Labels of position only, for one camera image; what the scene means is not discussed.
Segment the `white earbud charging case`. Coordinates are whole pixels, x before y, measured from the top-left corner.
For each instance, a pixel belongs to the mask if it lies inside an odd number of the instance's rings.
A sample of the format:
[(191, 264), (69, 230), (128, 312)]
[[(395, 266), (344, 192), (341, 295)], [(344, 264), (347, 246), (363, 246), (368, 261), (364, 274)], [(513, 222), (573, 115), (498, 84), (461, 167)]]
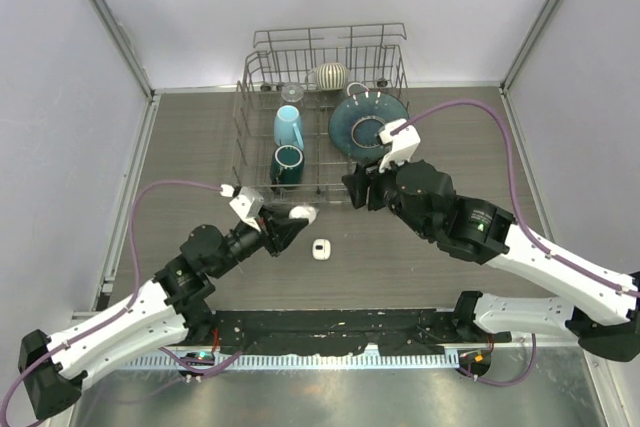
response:
[(312, 244), (312, 257), (316, 261), (327, 261), (332, 253), (332, 245), (328, 239), (315, 239)]

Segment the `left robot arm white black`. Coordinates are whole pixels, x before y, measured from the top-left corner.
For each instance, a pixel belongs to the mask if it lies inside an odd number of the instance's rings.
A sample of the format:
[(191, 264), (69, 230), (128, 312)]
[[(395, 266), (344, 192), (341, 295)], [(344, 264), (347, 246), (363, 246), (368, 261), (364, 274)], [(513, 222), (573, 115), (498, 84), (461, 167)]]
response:
[(187, 341), (205, 344), (214, 316), (205, 300), (218, 279), (259, 250), (281, 254), (317, 217), (307, 205), (267, 205), (228, 233), (194, 228), (170, 260), (131, 295), (71, 328), (26, 334), (20, 344), (19, 384), (42, 422), (75, 404), (116, 368), (152, 349)]

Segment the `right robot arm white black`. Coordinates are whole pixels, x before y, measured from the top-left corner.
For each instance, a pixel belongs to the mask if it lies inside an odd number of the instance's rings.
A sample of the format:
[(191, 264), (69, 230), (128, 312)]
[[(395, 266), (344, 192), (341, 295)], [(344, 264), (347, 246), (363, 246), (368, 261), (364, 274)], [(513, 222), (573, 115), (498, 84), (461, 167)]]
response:
[(601, 267), (544, 239), (486, 200), (459, 196), (451, 177), (425, 161), (343, 176), (354, 208), (383, 208), (450, 257), (515, 274), (547, 298), (464, 292), (451, 327), (465, 342), (510, 330), (567, 336), (601, 358), (639, 354), (639, 276)]

